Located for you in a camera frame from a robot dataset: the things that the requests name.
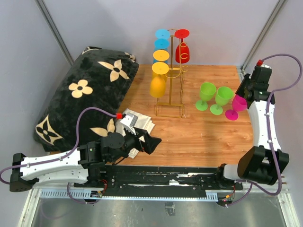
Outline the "magenta wine glass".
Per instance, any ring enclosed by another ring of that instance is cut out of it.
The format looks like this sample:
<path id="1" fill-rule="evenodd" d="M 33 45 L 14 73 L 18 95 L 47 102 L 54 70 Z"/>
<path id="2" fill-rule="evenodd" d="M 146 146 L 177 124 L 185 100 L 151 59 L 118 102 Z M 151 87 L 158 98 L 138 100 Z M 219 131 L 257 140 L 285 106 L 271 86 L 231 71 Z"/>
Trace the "magenta wine glass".
<path id="1" fill-rule="evenodd" d="M 244 111 L 247 109 L 247 101 L 245 98 L 236 95 L 232 101 L 232 109 L 229 109 L 225 112 L 225 117 L 228 120 L 235 121 L 238 119 L 238 112 Z"/>

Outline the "green wine glass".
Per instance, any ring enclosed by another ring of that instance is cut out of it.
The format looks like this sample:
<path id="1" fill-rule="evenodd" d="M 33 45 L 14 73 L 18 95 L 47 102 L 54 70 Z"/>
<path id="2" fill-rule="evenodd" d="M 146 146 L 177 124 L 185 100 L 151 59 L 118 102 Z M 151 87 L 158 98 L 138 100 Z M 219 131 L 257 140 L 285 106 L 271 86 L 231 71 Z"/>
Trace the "green wine glass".
<path id="1" fill-rule="evenodd" d="M 215 95 L 215 104 L 211 105 L 210 111 L 214 115 L 223 113 L 223 106 L 227 105 L 233 98 L 234 92 L 229 87 L 219 87 Z"/>
<path id="2" fill-rule="evenodd" d="M 205 82 L 200 86 L 199 97 L 200 100 L 196 102 L 196 108 L 199 111 L 208 109 L 208 101 L 210 101 L 216 93 L 216 87 L 213 83 Z"/>

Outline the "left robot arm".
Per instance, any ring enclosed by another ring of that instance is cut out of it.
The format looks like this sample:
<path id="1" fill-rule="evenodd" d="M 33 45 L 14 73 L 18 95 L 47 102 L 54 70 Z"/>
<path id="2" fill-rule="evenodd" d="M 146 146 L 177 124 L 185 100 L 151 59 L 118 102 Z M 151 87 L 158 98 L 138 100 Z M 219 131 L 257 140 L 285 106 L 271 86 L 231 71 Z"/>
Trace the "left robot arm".
<path id="1" fill-rule="evenodd" d="M 13 156 L 13 170 L 9 181 L 10 192 L 25 192 L 33 186 L 59 183 L 88 184 L 96 187 L 101 183 L 100 170 L 120 158 L 127 158 L 132 149 L 152 154 L 161 139 L 152 137 L 143 129 L 122 135 L 111 132 L 106 137 L 74 151 L 43 157 L 26 157 L 22 153 Z"/>

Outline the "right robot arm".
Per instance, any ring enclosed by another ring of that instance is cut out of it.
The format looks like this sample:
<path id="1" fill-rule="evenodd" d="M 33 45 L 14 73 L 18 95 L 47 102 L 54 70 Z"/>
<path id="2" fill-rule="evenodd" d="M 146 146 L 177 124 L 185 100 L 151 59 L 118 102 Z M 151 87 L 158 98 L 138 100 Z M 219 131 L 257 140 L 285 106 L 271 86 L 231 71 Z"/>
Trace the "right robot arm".
<path id="1" fill-rule="evenodd" d="M 268 92 L 270 73 L 246 74 L 236 95 L 243 98 L 253 128 L 253 146 L 238 164 L 218 167 L 214 183 L 226 189 L 247 182 L 270 195 L 282 190 L 282 176 L 289 155 L 282 151 L 277 140 L 274 122 L 275 97 Z"/>

